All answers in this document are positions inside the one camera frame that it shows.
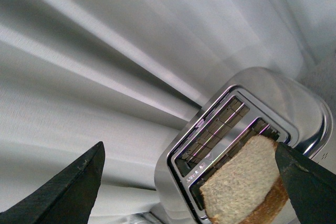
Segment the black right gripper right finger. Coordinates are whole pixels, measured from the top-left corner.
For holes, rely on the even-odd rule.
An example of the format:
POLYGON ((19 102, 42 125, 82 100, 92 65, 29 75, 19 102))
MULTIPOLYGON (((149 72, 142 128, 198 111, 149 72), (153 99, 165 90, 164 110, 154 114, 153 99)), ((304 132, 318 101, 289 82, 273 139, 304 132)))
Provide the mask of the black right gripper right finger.
POLYGON ((335 223, 335 174, 284 143, 275 160, 300 223, 335 223))

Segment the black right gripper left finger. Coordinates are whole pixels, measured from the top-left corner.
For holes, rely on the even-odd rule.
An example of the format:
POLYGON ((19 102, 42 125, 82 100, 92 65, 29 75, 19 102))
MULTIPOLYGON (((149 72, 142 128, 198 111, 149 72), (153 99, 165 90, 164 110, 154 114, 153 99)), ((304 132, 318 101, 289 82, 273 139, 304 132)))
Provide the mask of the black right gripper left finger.
POLYGON ((104 144, 98 142, 35 192, 1 212, 1 223, 88 223, 104 162, 104 144))

